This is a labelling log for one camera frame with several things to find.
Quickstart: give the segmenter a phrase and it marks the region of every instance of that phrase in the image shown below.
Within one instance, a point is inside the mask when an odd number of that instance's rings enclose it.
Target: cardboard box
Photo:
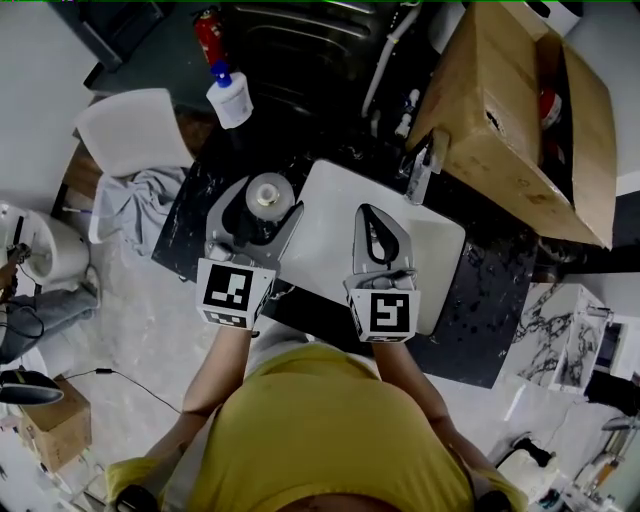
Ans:
[[[540,83],[552,73],[566,73],[568,83],[569,197],[538,167]],[[540,235],[611,247],[617,170],[609,91],[526,5],[476,3],[467,9],[434,72],[407,148],[436,126],[451,135],[445,171]]]
[[[91,444],[91,406],[71,384],[57,382],[64,398],[51,405],[22,406],[20,435],[45,467],[56,472]]]

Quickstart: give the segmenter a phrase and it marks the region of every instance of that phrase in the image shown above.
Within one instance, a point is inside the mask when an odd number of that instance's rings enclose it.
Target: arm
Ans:
[[[482,452],[456,430],[442,396],[418,368],[404,343],[374,343],[373,353],[382,380],[415,400],[442,444],[453,448],[469,467],[496,471]]]
[[[187,389],[182,414],[147,453],[164,457],[189,446],[213,411],[242,385],[251,331],[220,327],[202,366]]]

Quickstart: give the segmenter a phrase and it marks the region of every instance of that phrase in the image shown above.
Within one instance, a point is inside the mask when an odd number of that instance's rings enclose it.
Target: faucet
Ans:
[[[404,197],[411,204],[424,202],[431,173],[440,174],[450,139],[447,132],[433,128],[400,162],[398,174],[409,178]]]

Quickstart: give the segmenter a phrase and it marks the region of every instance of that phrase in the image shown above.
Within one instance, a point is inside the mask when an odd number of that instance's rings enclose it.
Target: open cardboard box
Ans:
[[[538,166],[540,87],[558,78],[571,113],[566,195]],[[526,5],[469,7],[440,58],[407,148],[433,127],[451,135],[445,171],[540,235],[611,248],[616,144],[609,91]]]

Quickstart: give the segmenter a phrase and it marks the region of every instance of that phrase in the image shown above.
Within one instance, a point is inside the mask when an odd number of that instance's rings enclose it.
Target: marble wall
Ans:
[[[551,389],[582,393],[589,383],[606,318],[579,284],[532,283],[504,369]]]

